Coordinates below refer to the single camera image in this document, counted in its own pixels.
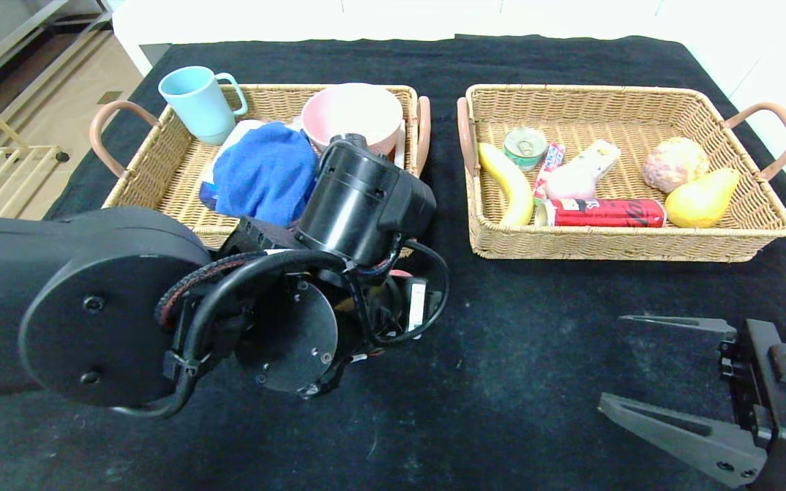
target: pear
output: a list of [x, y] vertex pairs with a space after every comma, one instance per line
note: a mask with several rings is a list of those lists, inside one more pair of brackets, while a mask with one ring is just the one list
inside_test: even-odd
[[669, 221], [683, 228], [710, 228], [729, 208], [742, 175], [734, 168], [719, 168], [682, 184], [667, 196]]

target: soda can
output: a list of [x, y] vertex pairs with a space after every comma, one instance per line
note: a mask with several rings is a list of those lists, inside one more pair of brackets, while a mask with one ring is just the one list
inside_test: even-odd
[[537, 226], [661, 227], [666, 219], [656, 199], [546, 199], [536, 206]]
[[548, 137], [533, 128], [515, 128], [505, 135], [503, 151], [523, 172], [536, 168], [548, 149]]

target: can lid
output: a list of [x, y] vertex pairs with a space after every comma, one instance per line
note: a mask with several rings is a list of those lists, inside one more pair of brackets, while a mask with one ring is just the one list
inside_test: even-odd
[[556, 221], [556, 208], [551, 200], [543, 199], [536, 205], [536, 226], [554, 226]]
[[548, 149], [548, 137], [533, 128], [515, 128], [506, 134], [504, 146], [522, 158], [537, 158]]
[[656, 203], [656, 204], [657, 204], [657, 205], [660, 207], [660, 209], [662, 209], [662, 211], [663, 211], [663, 223], [661, 223], [661, 224], [660, 224], [660, 226], [664, 226], [664, 225], [665, 225], [665, 223], [667, 223], [667, 220], [669, 219], [669, 212], [668, 212], [668, 211], [665, 211], [665, 206], [664, 206], [664, 205], [663, 205], [663, 204], [660, 202], [660, 200], [658, 200], [658, 199], [655, 199], [655, 200], [654, 200], [654, 202], [655, 202], [655, 203]]

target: screw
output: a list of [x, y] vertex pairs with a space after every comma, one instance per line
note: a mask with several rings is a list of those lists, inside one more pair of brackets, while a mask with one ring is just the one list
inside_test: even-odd
[[87, 373], [81, 375], [81, 383], [84, 385], [93, 385], [94, 383], [99, 383], [99, 372], [95, 370], [90, 370]]
[[84, 298], [84, 310], [90, 314], [99, 314], [105, 308], [105, 299], [97, 295], [88, 295]]

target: red can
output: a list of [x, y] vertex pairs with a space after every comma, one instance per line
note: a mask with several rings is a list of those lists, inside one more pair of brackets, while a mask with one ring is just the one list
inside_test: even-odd
[[536, 205], [537, 226], [661, 227], [655, 199], [548, 199]]

